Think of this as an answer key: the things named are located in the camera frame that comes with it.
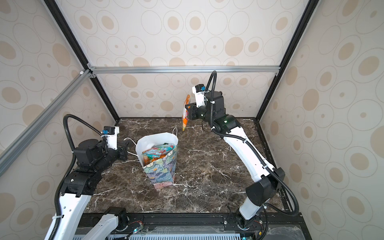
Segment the red yellow Fox's fruits packet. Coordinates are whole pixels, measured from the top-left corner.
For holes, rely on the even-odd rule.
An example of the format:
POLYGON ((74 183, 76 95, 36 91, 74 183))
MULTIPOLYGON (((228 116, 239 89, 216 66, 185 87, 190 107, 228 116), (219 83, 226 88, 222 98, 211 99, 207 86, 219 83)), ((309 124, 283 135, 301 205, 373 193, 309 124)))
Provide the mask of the red yellow Fox's fruits packet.
POLYGON ((145 165, 149 165, 150 163, 155 162, 159 159, 163 159, 165 157, 166 157, 166 155, 159 155, 159 156, 157 156, 157 155, 143 155, 143 160, 144 160, 145 165))

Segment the white paper bag colourful print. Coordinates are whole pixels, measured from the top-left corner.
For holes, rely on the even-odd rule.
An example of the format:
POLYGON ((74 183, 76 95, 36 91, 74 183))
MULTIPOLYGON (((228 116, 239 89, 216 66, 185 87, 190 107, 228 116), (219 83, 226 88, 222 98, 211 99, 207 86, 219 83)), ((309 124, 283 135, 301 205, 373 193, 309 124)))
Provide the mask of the white paper bag colourful print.
POLYGON ((174 128, 171 133, 159 133, 144 136, 137 142, 133 141, 131 138, 126 138, 126 140, 129 140, 135 145, 135 152, 131 154, 138 158, 145 174, 156 190, 172 186, 175 183, 179 143, 177 128, 174 128), (164 144, 173 144, 175 145, 175 148, 168 153, 165 158, 152 162, 149 165, 145 165, 142 152, 164 144))

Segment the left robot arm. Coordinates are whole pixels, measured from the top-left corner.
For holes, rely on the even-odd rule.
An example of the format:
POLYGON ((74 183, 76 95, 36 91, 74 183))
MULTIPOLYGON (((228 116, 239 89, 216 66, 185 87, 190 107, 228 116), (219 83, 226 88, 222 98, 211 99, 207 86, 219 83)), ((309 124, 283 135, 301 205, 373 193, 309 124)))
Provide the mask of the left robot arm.
POLYGON ((128 158, 130 141, 119 141, 119 127, 106 126, 102 131, 80 119, 67 114, 63 127, 72 152, 71 163, 55 192, 56 213, 47 232, 47 240, 71 240, 76 233, 86 206, 94 195, 102 173, 116 161, 128 158), (70 133, 69 119, 74 119, 90 128, 101 137, 89 139, 75 146, 70 133))

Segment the orange snack packet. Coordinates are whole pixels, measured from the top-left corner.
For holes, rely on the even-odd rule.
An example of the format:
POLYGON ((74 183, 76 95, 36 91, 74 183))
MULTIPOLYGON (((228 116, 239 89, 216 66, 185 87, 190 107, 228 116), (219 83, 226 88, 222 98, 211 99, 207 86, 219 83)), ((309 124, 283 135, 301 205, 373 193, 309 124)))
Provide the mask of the orange snack packet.
POLYGON ((189 115, 189 112, 188 112, 188 109, 189 109, 189 106, 188 104, 190 103, 190 98, 191 96, 190 95, 187 95, 186 97, 186 100, 184 102, 184 110, 183 110, 183 115, 182 115, 182 131, 184 131, 187 127, 187 124, 188 124, 188 115, 189 115))

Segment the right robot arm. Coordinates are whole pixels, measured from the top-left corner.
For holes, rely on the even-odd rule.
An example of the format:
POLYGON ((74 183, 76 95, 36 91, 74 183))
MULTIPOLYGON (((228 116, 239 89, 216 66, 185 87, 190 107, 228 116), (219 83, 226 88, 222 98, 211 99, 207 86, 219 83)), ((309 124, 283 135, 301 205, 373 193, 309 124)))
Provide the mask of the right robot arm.
POLYGON ((208 123, 212 133, 220 136, 235 151, 249 171, 253 184, 246 188, 247 197, 234 215, 239 227, 247 228, 255 216, 265 212, 268 207, 286 216, 297 216, 299 203, 284 183, 284 170, 270 164, 249 140, 240 122, 226 113, 224 97, 222 92, 216 91, 216 83, 217 72, 213 71, 207 85, 198 84, 192 88, 196 101, 190 103, 190 99, 186 98, 183 128, 192 120, 200 119, 208 123), (280 189, 291 196, 293 210, 287 212, 268 202, 280 189))

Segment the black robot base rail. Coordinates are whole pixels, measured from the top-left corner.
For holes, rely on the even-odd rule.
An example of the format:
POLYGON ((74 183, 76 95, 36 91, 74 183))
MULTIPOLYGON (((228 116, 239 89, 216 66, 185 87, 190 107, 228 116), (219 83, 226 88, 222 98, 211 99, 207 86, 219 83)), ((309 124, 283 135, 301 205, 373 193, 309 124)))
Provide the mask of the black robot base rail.
POLYGON ((106 240, 310 240, 302 216, 278 213, 257 216, 247 229, 239 228, 230 213, 128 214, 122 232, 112 231, 106 240))

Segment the teal red Fox's packet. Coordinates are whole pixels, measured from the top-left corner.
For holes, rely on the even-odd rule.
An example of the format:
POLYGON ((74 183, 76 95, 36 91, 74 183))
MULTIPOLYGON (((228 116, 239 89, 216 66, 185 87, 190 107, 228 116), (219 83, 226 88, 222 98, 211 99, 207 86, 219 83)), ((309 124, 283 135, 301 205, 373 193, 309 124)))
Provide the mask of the teal red Fox's packet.
POLYGON ((164 145, 159 145, 159 146, 155 146, 149 150, 146 150, 144 152, 142 152, 142 156, 143 155, 167 155, 168 153, 170 153, 173 149, 175 148, 175 145, 173 144, 164 144, 164 145))

